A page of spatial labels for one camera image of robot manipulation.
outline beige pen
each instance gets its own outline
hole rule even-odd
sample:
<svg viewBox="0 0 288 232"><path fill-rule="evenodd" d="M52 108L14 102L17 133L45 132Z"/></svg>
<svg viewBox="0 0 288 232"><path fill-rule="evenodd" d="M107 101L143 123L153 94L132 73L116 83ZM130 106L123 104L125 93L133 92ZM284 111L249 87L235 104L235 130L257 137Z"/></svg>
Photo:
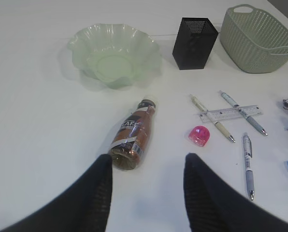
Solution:
<svg viewBox="0 0 288 232"><path fill-rule="evenodd" d="M193 104L195 104L199 110L202 112L206 112L206 116L211 120L211 122L217 127L218 130L231 142L235 143L234 137L230 134L230 132L221 124L221 122L216 121L213 115L207 110L207 108L195 97L191 96L191 100Z"/></svg>

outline pen tip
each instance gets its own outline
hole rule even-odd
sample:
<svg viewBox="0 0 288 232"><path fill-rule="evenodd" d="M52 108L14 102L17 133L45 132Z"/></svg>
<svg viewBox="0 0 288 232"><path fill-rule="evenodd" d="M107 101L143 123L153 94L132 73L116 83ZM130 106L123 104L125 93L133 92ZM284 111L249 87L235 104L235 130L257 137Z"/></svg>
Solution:
<svg viewBox="0 0 288 232"><path fill-rule="evenodd" d="M233 143L236 143L236 141L235 141L235 139L234 139L234 137L233 137L232 135L229 136L229 140L230 140L231 142L233 142Z"/></svg>
<svg viewBox="0 0 288 232"><path fill-rule="evenodd" d="M268 135L268 133L267 133L264 129L262 129L261 132L262 132L262 134L264 134L264 135Z"/></svg>
<svg viewBox="0 0 288 232"><path fill-rule="evenodd" d="M254 200L254 198L255 198L255 192L254 191L250 191L249 192L249 198L250 198L250 200Z"/></svg>

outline light blue pen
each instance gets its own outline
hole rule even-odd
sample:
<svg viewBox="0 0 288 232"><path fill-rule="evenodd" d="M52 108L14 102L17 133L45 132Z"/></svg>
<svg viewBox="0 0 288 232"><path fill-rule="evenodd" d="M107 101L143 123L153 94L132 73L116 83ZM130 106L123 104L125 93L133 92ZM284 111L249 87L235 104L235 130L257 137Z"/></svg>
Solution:
<svg viewBox="0 0 288 232"><path fill-rule="evenodd" d="M245 157L245 170L246 170L246 185L247 192L250 200L254 200L255 197L255 188L254 188L254 175L251 170L251 159L252 159L252 150L251 150L251 141L247 133L243 135L243 146L244 146L244 157Z"/></svg>
<svg viewBox="0 0 288 232"><path fill-rule="evenodd" d="M221 96L226 100L232 107L236 108L239 107L239 104L235 102L228 94L225 92L220 92ZM263 135L268 135L268 133L265 131L265 129L254 120L252 116L249 116L244 110L239 109L238 110L240 114L249 122L257 131L259 131Z"/></svg>

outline pink pencil sharpener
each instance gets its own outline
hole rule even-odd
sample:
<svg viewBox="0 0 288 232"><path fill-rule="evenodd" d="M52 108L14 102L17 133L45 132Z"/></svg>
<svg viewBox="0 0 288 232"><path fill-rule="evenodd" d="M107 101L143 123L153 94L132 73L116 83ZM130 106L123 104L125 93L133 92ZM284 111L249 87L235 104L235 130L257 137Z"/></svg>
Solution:
<svg viewBox="0 0 288 232"><path fill-rule="evenodd" d="M198 146L204 146L210 138L209 130L204 126L196 126L188 138Z"/></svg>

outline ballpoint pen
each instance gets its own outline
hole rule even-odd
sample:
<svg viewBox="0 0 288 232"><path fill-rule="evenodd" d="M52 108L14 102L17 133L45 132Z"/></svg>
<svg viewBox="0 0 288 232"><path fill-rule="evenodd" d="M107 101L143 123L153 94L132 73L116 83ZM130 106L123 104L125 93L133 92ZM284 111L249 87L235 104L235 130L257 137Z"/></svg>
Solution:
<svg viewBox="0 0 288 232"><path fill-rule="evenodd" d="M239 107L239 104L235 102L228 94L225 92L220 92L221 96L234 108ZM249 122L257 131L259 131L263 135L268 135L268 133L265 131L265 129L254 120L252 116L249 116L244 110L239 109L238 110L240 114Z"/></svg>
<svg viewBox="0 0 288 232"><path fill-rule="evenodd" d="M245 169L246 169L246 184L247 184L247 192L250 200L254 200L255 197L255 189L254 189L254 176L251 170L251 158L252 158L252 149L251 149L251 141L248 137L247 133L243 135L243 146L244 146L244 157L245 157Z"/></svg>
<svg viewBox="0 0 288 232"><path fill-rule="evenodd" d="M234 137L229 133L229 131L227 131L227 129L221 124L221 122L219 121L215 121L213 115L208 112L207 108L194 96L191 96L191 100L192 102L198 107L199 110L201 110L202 112L206 112L206 116L211 120L211 122L213 122L213 124L217 127L218 130L220 130L220 132L227 138L229 139L231 142L235 143L235 139Z"/></svg>

